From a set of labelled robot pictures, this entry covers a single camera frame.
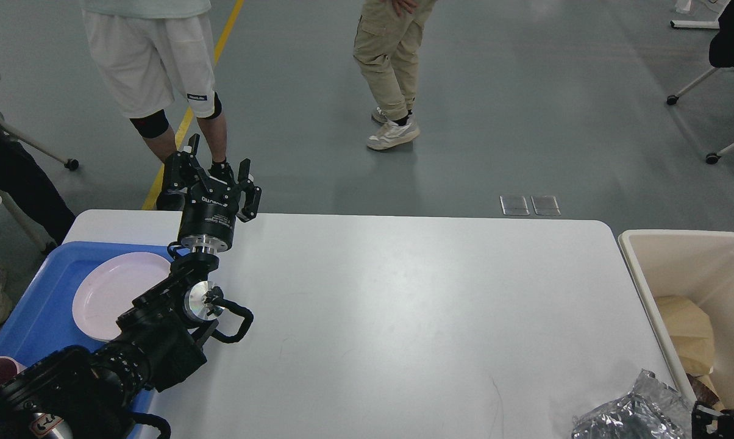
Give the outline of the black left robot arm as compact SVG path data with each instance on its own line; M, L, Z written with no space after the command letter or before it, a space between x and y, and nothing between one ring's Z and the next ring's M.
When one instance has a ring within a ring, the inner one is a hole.
M247 334L252 311L208 276L232 248L236 223L257 216L262 189L250 159L225 180L208 175L196 158L199 139L166 160L164 186L185 191L169 274L117 317L119 335L102 347L60 348L0 384L0 438L125 438L139 424L169 438L169 422L134 411L135 398L194 374L209 339L238 343Z

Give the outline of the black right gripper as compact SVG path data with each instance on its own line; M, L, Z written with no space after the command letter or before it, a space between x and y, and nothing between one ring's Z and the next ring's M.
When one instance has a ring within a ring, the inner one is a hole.
M702 402L691 411L692 438L734 438L734 409L720 412Z

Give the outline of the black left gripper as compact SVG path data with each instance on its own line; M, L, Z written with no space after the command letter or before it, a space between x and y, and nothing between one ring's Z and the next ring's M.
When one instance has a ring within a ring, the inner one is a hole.
M262 188L250 175L250 159L239 163L229 182L210 178L197 158L200 139L199 134L192 135L183 149L166 159L162 201L180 202L186 195L177 236L183 247L227 252L237 219L247 223L258 215Z

